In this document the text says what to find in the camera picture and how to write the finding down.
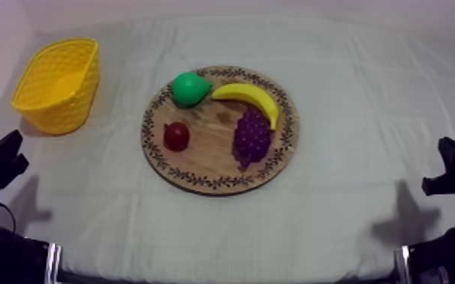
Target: banana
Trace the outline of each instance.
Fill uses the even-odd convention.
[[[214,100],[241,100],[258,107],[270,120],[270,129],[277,128],[279,108],[264,90],[251,84],[227,84],[212,93]]]

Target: purple grape bunch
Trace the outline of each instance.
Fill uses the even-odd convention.
[[[266,156],[271,144],[270,122],[255,107],[248,107],[234,131],[234,155],[242,169]]]

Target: plastic basket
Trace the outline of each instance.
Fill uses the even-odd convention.
[[[98,43],[66,39],[37,52],[11,104],[39,130],[64,134],[85,123],[98,82]]]

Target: white tablecloth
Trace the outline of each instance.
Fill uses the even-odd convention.
[[[100,43],[101,83],[78,131],[38,133],[10,108],[29,57],[70,36]],[[185,193],[147,164],[143,112],[177,74],[227,64],[270,76],[300,115],[297,153],[247,194]],[[18,231],[63,245],[63,268],[109,279],[300,282],[369,277],[392,249],[455,226],[455,196],[425,197],[455,138],[455,44],[324,20],[151,19],[41,36],[0,102],[29,170],[0,194]],[[10,224],[0,211],[0,223]]]

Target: wooden plate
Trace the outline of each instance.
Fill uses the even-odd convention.
[[[298,142],[299,118],[291,98],[277,83],[249,69],[211,66],[194,72],[212,82],[212,90],[234,82],[248,83],[275,99],[280,115],[268,154],[241,171],[231,151],[237,121],[247,106],[212,100],[208,95],[198,106],[180,109],[172,102],[170,82],[144,114],[141,145],[148,162],[176,187],[210,196],[243,193],[274,178],[291,160]],[[164,124],[173,122],[183,122],[190,132],[188,148],[178,153],[163,146]]]

